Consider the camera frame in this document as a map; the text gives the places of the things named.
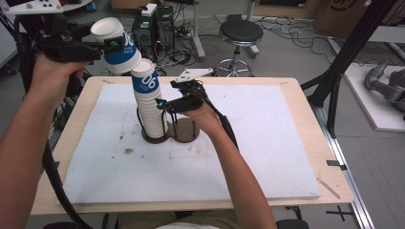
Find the white board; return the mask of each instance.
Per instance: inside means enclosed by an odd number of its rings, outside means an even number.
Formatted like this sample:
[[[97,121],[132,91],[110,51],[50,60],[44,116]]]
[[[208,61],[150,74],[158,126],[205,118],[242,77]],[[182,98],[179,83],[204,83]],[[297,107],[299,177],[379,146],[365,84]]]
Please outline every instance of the white board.
[[[267,198],[318,198],[320,190],[278,86],[204,86],[232,124],[241,154]],[[167,100],[180,97],[161,85]],[[149,144],[132,85],[105,85],[68,169],[73,203],[230,199],[208,136]]]
[[[346,79],[359,101],[364,113],[369,118],[377,131],[405,132],[404,113],[397,110],[384,96],[378,92],[368,90],[364,86],[364,80],[369,71],[375,65],[351,64],[346,70]],[[400,71],[404,67],[387,66],[380,82],[388,84],[390,75],[394,71]]]

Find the stain on paper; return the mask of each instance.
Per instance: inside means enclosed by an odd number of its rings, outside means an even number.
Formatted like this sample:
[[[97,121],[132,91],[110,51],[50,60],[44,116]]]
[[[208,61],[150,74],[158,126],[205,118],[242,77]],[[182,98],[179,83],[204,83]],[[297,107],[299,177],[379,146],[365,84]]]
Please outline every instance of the stain on paper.
[[[124,151],[124,153],[125,153],[126,155],[129,155],[129,154],[131,154],[132,152],[134,152],[134,150],[133,150],[133,149],[130,149],[130,148],[126,148],[125,151]]]

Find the stool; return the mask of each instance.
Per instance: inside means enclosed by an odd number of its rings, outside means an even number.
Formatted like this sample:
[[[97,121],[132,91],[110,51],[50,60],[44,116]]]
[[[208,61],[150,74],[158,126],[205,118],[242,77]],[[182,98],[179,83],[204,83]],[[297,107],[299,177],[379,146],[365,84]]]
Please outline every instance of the stool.
[[[263,30],[251,21],[235,19],[222,23],[220,37],[225,42],[235,45],[236,50],[232,59],[225,59],[217,65],[215,73],[218,75],[218,70],[221,70],[228,73],[227,77],[239,76],[239,73],[248,73],[248,76],[252,76],[250,67],[239,59],[240,49],[256,45],[262,40],[262,36]],[[222,67],[227,63],[229,63],[227,68]]]

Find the printed logo on cup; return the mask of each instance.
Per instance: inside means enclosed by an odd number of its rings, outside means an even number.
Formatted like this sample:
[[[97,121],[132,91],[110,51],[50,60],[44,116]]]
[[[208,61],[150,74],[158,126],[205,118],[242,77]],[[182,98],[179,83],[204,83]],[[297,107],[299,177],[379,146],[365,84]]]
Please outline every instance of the printed logo on cup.
[[[146,77],[132,76],[132,84],[135,92],[140,94],[149,94],[159,87],[158,72],[153,71]]]
[[[134,46],[134,42],[132,41],[131,37],[129,37],[128,33],[124,31],[122,35],[125,38],[124,50],[121,52],[110,52],[104,55],[105,61],[111,65],[125,63],[126,61],[130,60],[137,52],[137,49]]]

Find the hand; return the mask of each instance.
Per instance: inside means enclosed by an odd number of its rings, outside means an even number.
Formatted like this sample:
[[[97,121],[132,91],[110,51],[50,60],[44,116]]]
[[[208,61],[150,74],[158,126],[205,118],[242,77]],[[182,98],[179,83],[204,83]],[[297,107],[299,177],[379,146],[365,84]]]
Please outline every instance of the hand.
[[[89,62],[57,63],[44,53],[37,56],[32,74],[32,84],[27,96],[56,109],[66,94],[69,76],[83,76],[83,68]]]
[[[199,109],[185,112],[183,115],[192,118],[208,136],[214,135],[223,128],[217,115],[205,103]]]

